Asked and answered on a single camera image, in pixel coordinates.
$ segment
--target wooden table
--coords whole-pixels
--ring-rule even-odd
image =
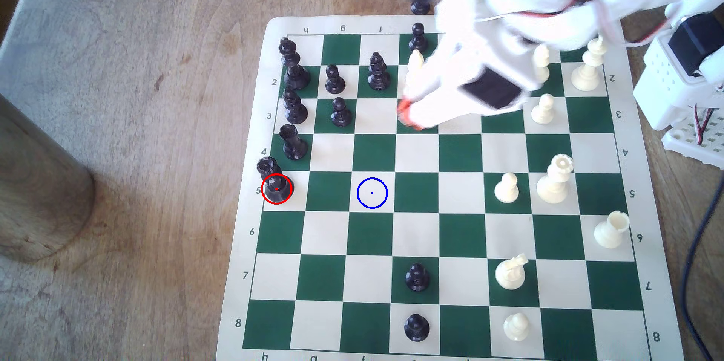
[[[33,265],[0,258],[0,354],[211,359],[261,39],[279,15],[407,14],[409,0],[21,0],[3,94],[97,179],[95,212]],[[635,37],[661,11],[625,21]],[[643,51],[632,51],[634,82]],[[720,171],[644,126],[670,275]],[[724,358],[724,209],[702,242],[690,308]],[[698,350],[681,324],[684,352]]]

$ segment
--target white pawn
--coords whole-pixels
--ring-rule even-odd
[[[558,204],[568,196],[566,181],[574,171],[574,161],[570,156],[557,154],[553,157],[545,176],[538,180],[536,191],[540,198],[549,204]]]
[[[531,111],[533,121],[540,125],[550,124],[553,121],[553,96],[550,94],[541,95],[538,105]]]
[[[623,233],[629,230],[629,216],[620,211],[614,211],[608,215],[606,221],[602,221],[593,229],[593,237],[596,242],[604,248],[613,249],[623,241]]]
[[[508,290],[517,289],[526,280],[523,265],[528,263],[526,255],[520,254],[509,260],[504,260],[495,268],[495,280]]]
[[[502,175],[495,185],[495,198],[501,202],[514,202],[518,199],[518,178],[513,173]]]
[[[502,330],[505,335],[513,341],[522,341],[528,337],[530,322],[523,313],[515,313],[509,315],[504,322],[502,322]]]
[[[592,91],[598,87],[601,80],[597,67],[603,64],[604,53],[606,53],[606,45],[601,37],[589,42],[588,50],[584,52],[584,65],[575,69],[571,75],[571,82],[575,88],[581,91]]]

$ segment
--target chessboard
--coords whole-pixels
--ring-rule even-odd
[[[549,78],[522,110],[416,131],[396,111],[416,22],[427,57],[445,34],[431,15],[269,22],[216,358],[683,359],[626,50],[609,48],[587,92],[571,83],[585,49],[551,51]],[[279,135],[288,124],[283,37],[310,74],[297,91],[307,118],[295,127],[308,145],[298,160]],[[390,74],[382,91],[368,83],[374,52]],[[345,80],[337,95],[325,89],[331,64]],[[546,125],[531,119],[543,94],[554,97]],[[336,97],[352,114],[343,127],[331,119]],[[574,171],[553,205],[536,185],[557,154]],[[282,204],[267,201],[257,171],[269,156],[293,185]],[[512,203],[494,195],[507,172],[518,180]],[[616,210],[630,227],[604,248],[594,228]],[[496,267],[521,253],[525,280],[503,289]],[[421,292],[405,282],[414,263],[429,274]],[[503,323],[517,313],[529,326],[513,341]],[[415,314],[429,325],[422,341],[405,334]]]

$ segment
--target wooden cylinder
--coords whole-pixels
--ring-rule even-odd
[[[88,170],[0,95],[0,254],[22,262],[54,254],[93,205]]]

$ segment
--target black chess piece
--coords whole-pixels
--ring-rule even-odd
[[[276,164],[276,159],[271,156],[264,157],[256,164],[256,170],[264,182],[264,196],[273,202],[282,202],[289,198],[294,192],[294,184],[290,184],[284,177],[270,176],[271,174],[282,174],[282,169]]]
[[[367,84],[372,89],[382,91],[390,86],[392,78],[390,73],[387,73],[387,64],[385,59],[378,52],[372,53],[372,57],[369,58],[369,76],[367,77]]]
[[[308,111],[307,107],[302,104],[302,99],[293,89],[285,89],[282,95],[284,100],[284,108],[287,109],[285,116],[290,124],[299,125],[306,121]]]
[[[287,67],[284,74],[284,83],[287,88],[299,90],[307,87],[311,81],[311,74],[299,65],[297,45],[286,37],[279,41],[279,52],[282,53],[282,64]]]
[[[334,112],[331,115],[331,122],[334,125],[343,128],[352,122],[352,111],[347,108],[342,97],[334,98],[331,101],[331,107],[334,108]]]
[[[425,26],[417,22],[412,25],[412,40],[408,43],[410,51],[419,50],[424,52],[427,50],[427,38],[425,37]]]
[[[292,161],[297,161],[307,154],[309,145],[304,139],[299,137],[296,126],[290,124],[282,125],[282,128],[279,130],[279,136],[281,136],[284,141],[282,151],[287,158]]]
[[[339,94],[345,89],[345,79],[339,76],[339,69],[334,65],[330,64],[324,70],[327,73],[327,82],[324,83],[324,88],[330,94]]]
[[[405,274],[405,284],[415,292],[422,292],[430,286],[430,273],[421,263],[414,263]]]
[[[412,341],[422,341],[430,334],[430,323],[419,314],[410,316],[405,321],[405,335]]]

